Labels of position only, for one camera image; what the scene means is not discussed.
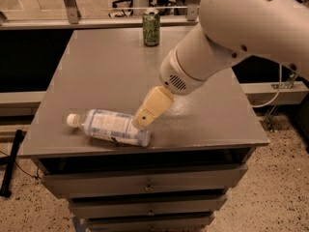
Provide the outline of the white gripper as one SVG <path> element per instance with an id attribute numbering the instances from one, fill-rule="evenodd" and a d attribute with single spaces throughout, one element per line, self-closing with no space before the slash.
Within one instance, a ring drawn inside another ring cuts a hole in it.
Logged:
<path id="1" fill-rule="evenodd" d="M 179 54 L 172 49 L 160 66 L 160 80 L 165 86 L 153 87 L 133 116 L 139 130 L 148 127 L 174 102 L 174 95 L 185 96 L 201 87 L 214 73 L 214 57 L 207 53 Z"/>

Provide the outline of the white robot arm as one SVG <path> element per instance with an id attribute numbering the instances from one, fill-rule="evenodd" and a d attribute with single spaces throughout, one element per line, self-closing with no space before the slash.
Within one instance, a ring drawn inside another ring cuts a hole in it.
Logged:
<path id="1" fill-rule="evenodd" d="M 199 23 L 160 66 L 162 84 L 151 89 L 133 117 L 142 130 L 176 95 L 201 87 L 212 75 L 250 56 L 271 60 L 309 78 L 309 6 L 303 0 L 201 0 Z"/>

